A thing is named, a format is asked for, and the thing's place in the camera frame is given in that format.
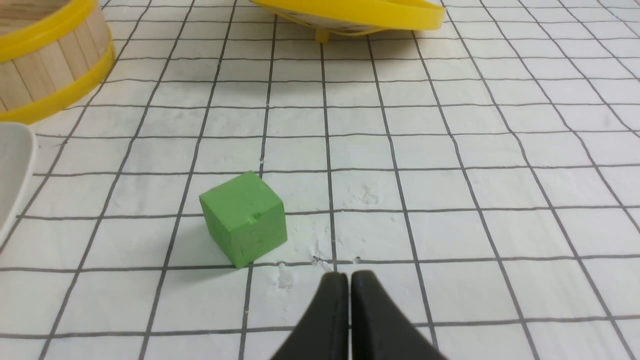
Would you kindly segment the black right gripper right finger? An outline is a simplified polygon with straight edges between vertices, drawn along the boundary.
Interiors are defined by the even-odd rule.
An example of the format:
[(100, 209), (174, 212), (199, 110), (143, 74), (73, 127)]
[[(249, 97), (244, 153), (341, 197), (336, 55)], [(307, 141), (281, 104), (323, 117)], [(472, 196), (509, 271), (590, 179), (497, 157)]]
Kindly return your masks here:
[(373, 271), (350, 278), (351, 353), (354, 360), (444, 360), (407, 319)]

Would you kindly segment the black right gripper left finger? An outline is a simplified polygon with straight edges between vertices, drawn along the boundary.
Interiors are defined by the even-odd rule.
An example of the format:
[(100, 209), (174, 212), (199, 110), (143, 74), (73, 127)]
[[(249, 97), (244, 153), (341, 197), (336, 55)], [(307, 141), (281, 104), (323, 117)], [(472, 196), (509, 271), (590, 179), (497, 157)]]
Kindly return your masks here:
[(349, 282), (344, 273), (325, 273), (310, 305), (273, 360), (349, 358)]

